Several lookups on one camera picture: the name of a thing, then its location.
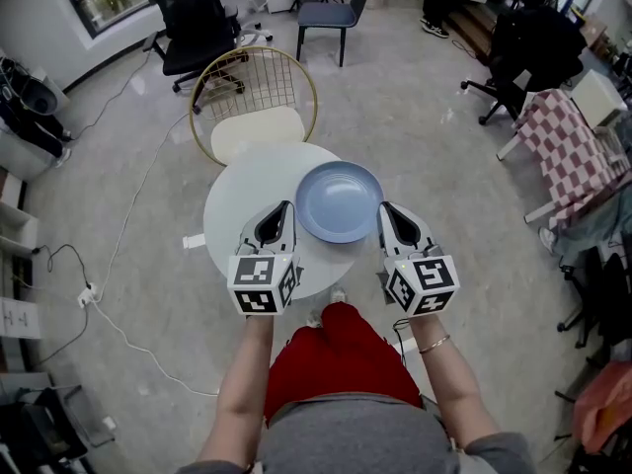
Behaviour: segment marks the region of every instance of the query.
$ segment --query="black cable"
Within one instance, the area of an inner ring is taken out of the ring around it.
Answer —
[[[81,256],[79,256],[79,253],[77,252],[77,250],[72,244],[63,244],[53,253],[51,253],[50,248],[44,244],[43,246],[39,246],[38,248],[33,249],[33,254],[37,255],[42,249],[46,249],[48,251],[48,261],[46,262],[46,269],[48,270],[49,273],[51,273],[52,272],[52,259],[55,257],[57,253],[59,253],[64,248],[70,248],[72,251],[75,252],[75,255],[77,255],[77,258],[79,259],[79,263],[81,264],[81,272],[83,273],[83,280],[86,283],[86,287],[91,288],[90,283],[88,282],[88,277],[86,276],[86,266],[84,265],[83,260],[81,260]]]
[[[60,352],[62,352],[63,350],[65,350],[66,348],[68,348],[68,346],[70,346],[72,343],[74,343],[75,341],[77,341],[86,331],[86,329],[88,328],[88,306],[86,305],[83,308],[84,312],[86,313],[86,322],[83,325],[83,328],[81,329],[81,332],[79,332],[79,334],[77,334],[75,337],[73,337],[70,341],[68,341],[66,344],[64,344],[63,346],[61,346],[60,348],[58,348],[57,350],[55,350],[54,352],[52,352],[50,355],[48,355],[46,358],[44,358],[43,360],[38,361],[35,365],[33,365],[33,367],[37,367],[42,365],[43,363],[49,361],[51,358],[53,358],[55,355],[59,354]]]
[[[399,339],[399,352],[402,357],[402,364],[406,366],[406,357],[404,356],[404,343],[402,342],[402,336],[399,334],[400,330],[404,330],[405,328],[410,327],[408,322],[408,318],[402,318],[393,323],[393,332],[397,335],[397,339]]]
[[[457,49],[461,49],[462,51],[467,52],[467,54],[469,55],[469,57],[470,57],[470,58],[474,58],[474,59],[476,59],[476,53],[475,53],[473,50],[468,49],[467,47],[465,47],[465,45],[463,45],[463,44],[462,44],[461,42],[459,42],[458,40],[453,40],[453,41],[452,41],[452,44],[454,44],[454,46],[455,46]]]
[[[122,88],[120,88],[120,91],[118,93],[116,93],[114,96],[110,97],[108,99],[108,101],[106,102],[106,104],[103,106],[103,108],[101,109],[101,113],[97,116],[97,118],[95,119],[95,122],[93,122],[92,124],[88,124],[88,126],[84,126],[81,131],[77,134],[77,136],[75,138],[71,138],[70,140],[77,140],[81,135],[83,135],[83,132],[86,131],[89,128],[92,128],[94,126],[97,125],[97,123],[99,122],[99,119],[101,119],[101,116],[104,114],[104,112],[106,111],[106,109],[108,108],[108,104],[118,98],[120,95],[122,95],[122,92],[125,91],[125,88],[127,87],[127,85],[129,84],[129,81],[131,81],[131,78],[134,76],[134,74],[136,72],[138,72],[138,70],[140,70],[142,67],[144,67],[147,64],[147,61],[149,61],[149,55],[151,54],[151,51],[149,51],[147,53],[147,56],[145,57],[145,61],[142,62],[142,64],[136,68],[136,70],[134,70],[131,74],[129,74],[129,77],[127,78],[127,80],[125,81],[125,84],[122,85]]]

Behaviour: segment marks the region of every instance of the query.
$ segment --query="gray concrete floor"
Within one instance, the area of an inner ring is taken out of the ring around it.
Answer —
[[[275,46],[293,54],[295,15],[262,19]],[[521,148],[498,162],[495,153],[511,138],[511,122],[498,116],[479,126],[477,116],[490,99],[459,89],[462,79],[486,79],[487,70],[451,40],[424,34],[416,11],[367,10],[348,32],[342,69],[338,43],[335,31],[310,30],[303,47],[320,101],[310,142],[370,169],[386,197],[418,213],[454,257],[462,288],[442,320],[478,375],[494,417],[504,429],[524,433],[534,457],[543,458],[555,445],[564,407],[553,390],[573,379],[586,354],[574,349],[575,333],[555,330],[576,299],[535,227],[522,220],[546,201],[539,167]],[[61,116],[67,126],[76,132],[94,121],[143,59],[144,53],[132,53],[75,89]],[[156,147],[187,111],[188,95],[172,93],[171,83],[152,54],[99,124],[73,144],[71,159],[30,186],[27,211],[40,220],[39,242],[51,248],[72,243],[98,284]],[[221,170],[181,121],[138,197],[102,302],[132,342],[152,350],[194,389],[211,392],[243,319],[205,247],[186,251],[182,239],[202,232],[204,202]],[[374,239],[343,285],[363,316],[394,341],[390,326],[402,315],[384,305]],[[81,329],[75,297],[83,281],[69,253],[55,259],[51,274],[43,256],[35,268],[37,286],[61,295],[31,295],[42,306],[38,351],[45,356]],[[295,302],[276,320],[275,353],[325,300],[323,292]],[[82,383],[97,416],[118,424],[117,441],[92,453],[103,474],[173,472],[195,458],[209,431],[213,399],[166,379],[94,310],[86,335],[46,368],[58,384]],[[431,393],[423,371],[413,372]]]

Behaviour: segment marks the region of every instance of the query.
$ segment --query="black and white marker cube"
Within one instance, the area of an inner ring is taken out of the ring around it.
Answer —
[[[450,256],[397,260],[394,264],[386,290],[409,318],[442,311],[460,287]]]
[[[232,256],[228,292],[239,314],[282,314],[298,286],[291,254]]]

